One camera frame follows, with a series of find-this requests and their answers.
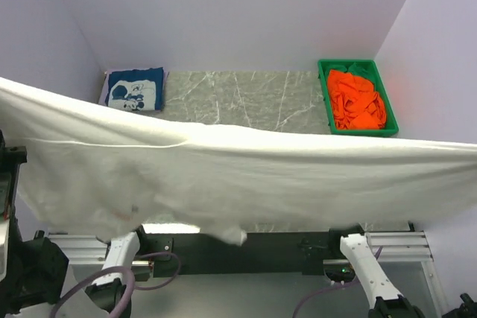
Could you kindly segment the white t-shirt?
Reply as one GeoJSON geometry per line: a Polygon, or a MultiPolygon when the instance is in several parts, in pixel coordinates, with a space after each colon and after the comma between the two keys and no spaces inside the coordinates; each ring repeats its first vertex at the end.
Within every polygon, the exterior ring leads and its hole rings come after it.
{"type": "Polygon", "coordinates": [[[1,80],[18,192],[50,229],[103,240],[161,217],[242,244],[256,223],[425,221],[476,204],[473,144],[165,121],[1,80]]]}

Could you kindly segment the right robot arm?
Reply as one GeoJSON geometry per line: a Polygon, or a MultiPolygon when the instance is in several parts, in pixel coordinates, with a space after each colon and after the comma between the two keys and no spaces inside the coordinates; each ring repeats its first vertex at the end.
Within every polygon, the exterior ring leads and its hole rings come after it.
{"type": "Polygon", "coordinates": [[[350,264],[369,304],[369,317],[424,317],[383,270],[382,262],[419,262],[439,317],[475,317],[476,300],[467,293],[447,310],[437,281],[433,256],[424,232],[365,232],[360,225],[328,231],[329,250],[350,264]]]}

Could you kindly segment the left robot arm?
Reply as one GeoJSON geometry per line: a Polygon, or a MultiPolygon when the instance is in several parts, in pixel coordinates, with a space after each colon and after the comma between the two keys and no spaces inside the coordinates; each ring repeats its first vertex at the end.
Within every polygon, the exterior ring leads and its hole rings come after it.
{"type": "Polygon", "coordinates": [[[1,316],[129,317],[136,288],[136,233],[113,242],[103,269],[78,282],[65,253],[38,232],[26,241],[16,218],[23,147],[1,146],[1,316]]]}

